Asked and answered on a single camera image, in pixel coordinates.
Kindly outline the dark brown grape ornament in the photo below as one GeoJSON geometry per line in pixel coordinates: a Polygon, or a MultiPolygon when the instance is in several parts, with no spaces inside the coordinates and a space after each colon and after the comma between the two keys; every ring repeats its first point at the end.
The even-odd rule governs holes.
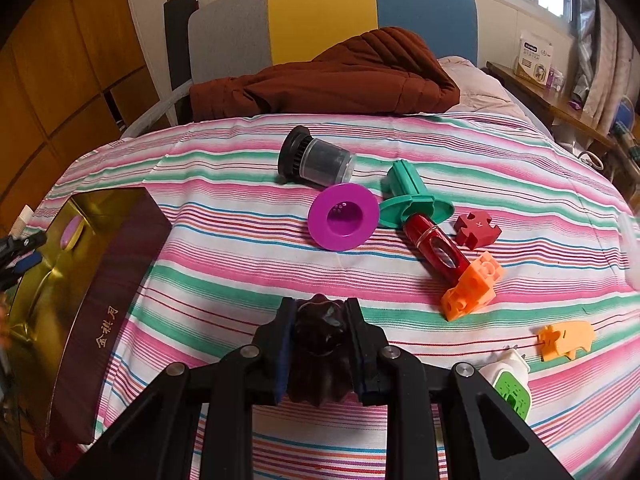
{"type": "Polygon", "coordinates": [[[291,333],[288,398],[316,408],[352,391],[344,302],[315,294],[299,300],[291,333]]]}

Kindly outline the red capsule tube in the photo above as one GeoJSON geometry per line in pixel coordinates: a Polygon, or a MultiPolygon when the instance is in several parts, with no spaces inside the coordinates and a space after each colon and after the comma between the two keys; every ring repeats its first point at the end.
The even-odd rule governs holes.
{"type": "Polygon", "coordinates": [[[440,227],[423,214],[413,214],[404,223],[413,246],[449,287],[454,287],[470,266],[469,260],[440,227]]]}

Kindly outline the orange building block piece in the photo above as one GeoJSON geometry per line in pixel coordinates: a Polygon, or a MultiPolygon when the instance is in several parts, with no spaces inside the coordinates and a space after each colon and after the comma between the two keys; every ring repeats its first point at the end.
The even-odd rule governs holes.
{"type": "Polygon", "coordinates": [[[496,296],[496,284],[505,275],[506,270],[494,256],[482,252],[462,273],[457,285],[442,296],[440,303],[446,320],[452,322],[487,306],[496,296]]]}

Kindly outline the purple perforated funnel cup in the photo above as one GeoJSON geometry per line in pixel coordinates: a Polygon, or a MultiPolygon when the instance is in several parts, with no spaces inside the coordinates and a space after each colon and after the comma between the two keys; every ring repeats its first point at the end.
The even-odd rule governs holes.
{"type": "Polygon", "coordinates": [[[308,210],[308,232],[330,252],[344,252],[366,242],[378,226],[376,197],[364,186],[341,183],[322,191],[308,210]]]}

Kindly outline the green white round dispenser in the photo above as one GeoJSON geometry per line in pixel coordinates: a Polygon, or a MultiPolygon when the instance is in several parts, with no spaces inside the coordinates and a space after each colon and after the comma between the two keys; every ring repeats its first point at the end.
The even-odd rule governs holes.
{"type": "Polygon", "coordinates": [[[515,348],[506,350],[497,361],[480,369],[480,374],[523,420],[527,419],[533,402],[528,386],[529,372],[529,365],[515,348]]]}

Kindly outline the green flanged spool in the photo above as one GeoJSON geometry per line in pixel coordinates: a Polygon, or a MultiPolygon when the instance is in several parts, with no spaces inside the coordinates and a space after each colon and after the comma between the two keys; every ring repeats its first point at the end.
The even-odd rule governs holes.
{"type": "Polygon", "coordinates": [[[382,180],[382,191],[384,200],[378,208],[381,228],[400,229],[413,214],[422,214],[439,224],[454,213],[454,205],[431,193],[416,167],[405,159],[393,162],[382,180]]]}

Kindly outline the red puzzle block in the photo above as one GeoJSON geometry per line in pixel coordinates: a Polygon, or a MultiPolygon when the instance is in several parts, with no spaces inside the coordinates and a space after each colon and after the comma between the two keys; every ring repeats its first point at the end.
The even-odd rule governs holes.
{"type": "Polygon", "coordinates": [[[491,215],[484,210],[472,210],[462,214],[454,222],[454,230],[456,243],[471,250],[494,244],[502,233],[501,229],[492,223],[491,215]]]}

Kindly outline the black lid clear jar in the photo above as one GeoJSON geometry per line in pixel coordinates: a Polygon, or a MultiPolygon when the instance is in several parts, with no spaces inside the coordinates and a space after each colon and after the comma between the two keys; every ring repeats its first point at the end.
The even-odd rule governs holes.
{"type": "Polygon", "coordinates": [[[278,157],[278,173],[285,180],[320,188],[349,182],[354,166],[352,152],[315,138],[304,126],[290,131],[278,157]]]}

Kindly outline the orange pig shaped piece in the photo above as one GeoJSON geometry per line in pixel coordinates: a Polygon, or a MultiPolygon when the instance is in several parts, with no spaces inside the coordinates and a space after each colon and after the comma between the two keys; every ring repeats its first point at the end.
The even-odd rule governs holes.
{"type": "Polygon", "coordinates": [[[589,352],[596,332],[587,321],[566,321],[544,326],[537,334],[541,359],[553,361],[565,356],[574,360],[578,350],[589,352]]]}

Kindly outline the gold metal tray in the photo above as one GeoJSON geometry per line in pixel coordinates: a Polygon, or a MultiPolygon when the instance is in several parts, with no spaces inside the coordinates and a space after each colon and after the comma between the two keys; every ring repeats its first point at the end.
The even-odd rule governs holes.
{"type": "Polygon", "coordinates": [[[111,352],[170,230],[145,188],[75,194],[49,224],[9,313],[10,367],[44,438],[92,442],[111,352]]]}

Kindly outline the striped pink green bedsheet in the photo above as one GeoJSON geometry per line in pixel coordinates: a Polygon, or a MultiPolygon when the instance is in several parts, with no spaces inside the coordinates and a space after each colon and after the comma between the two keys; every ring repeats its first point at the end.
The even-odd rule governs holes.
{"type": "Polygon", "coordinates": [[[79,192],[144,186],[171,222],[112,353],[94,429],[104,431],[169,363],[215,362],[247,344],[284,296],[355,297],[391,344],[442,367],[517,348],[530,367],[528,423],[577,479],[618,479],[639,454],[639,295],[620,227],[634,215],[614,186],[516,119],[281,115],[170,128],[77,159],[35,209],[45,228],[79,192]],[[484,210],[502,231],[506,270],[486,308],[446,321],[442,285],[405,237],[375,232],[326,252],[306,228],[316,191],[282,183],[277,159],[296,126],[347,148],[375,195],[392,163],[416,166],[458,214],[484,210]],[[587,321],[591,350],[541,359],[538,332],[587,321]]]}

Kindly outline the dark red quilted blanket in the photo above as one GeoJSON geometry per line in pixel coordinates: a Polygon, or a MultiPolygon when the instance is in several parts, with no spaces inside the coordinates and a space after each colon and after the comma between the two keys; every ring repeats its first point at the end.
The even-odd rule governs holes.
{"type": "Polygon", "coordinates": [[[197,122],[265,114],[445,113],[460,90],[414,32],[383,27],[349,38],[308,62],[194,84],[197,122]]]}

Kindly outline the pink pillow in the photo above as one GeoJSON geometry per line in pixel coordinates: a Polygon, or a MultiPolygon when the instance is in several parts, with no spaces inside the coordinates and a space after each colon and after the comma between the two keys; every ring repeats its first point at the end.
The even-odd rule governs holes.
{"type": "Polygon", "coordinates": [[[461,56],[445,56],[439,58],[438,62],[460,91],[459,103],[451,107],[450,112],[487,113],[526,119],[521,107],[512,101],[502,84],[471,61],[461,56]]]}

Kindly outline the wooden bedside table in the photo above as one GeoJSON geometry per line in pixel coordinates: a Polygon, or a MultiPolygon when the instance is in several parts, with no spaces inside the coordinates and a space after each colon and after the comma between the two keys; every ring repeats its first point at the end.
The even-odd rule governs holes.
{"type": "Polygon", "coordinates": [[[625,153],[623,147],[604,129],[599,128],[592,117],[574,110],[561,93],[516,76],[513,70],[500,64],[487,62],[483,70],[500,81],[503,87],[522,101],[547,128],[551,128],[555,120],[565,122],[588,139],[604,146],[608,152],[614,153],[625,168],[626,174],[635,184],[639,183],[639,168],[625,153]]]}

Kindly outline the grey yellow blue headboard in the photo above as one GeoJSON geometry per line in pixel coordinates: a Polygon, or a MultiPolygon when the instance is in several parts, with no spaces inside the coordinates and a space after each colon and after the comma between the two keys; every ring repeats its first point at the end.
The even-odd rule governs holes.
{"type": "Polygon", "coordinates": [[[475,0],[215,0],[188,21],[197,84],[307,62],[382,27],[417,34],[436,58],[477,60],[475,0]]]}

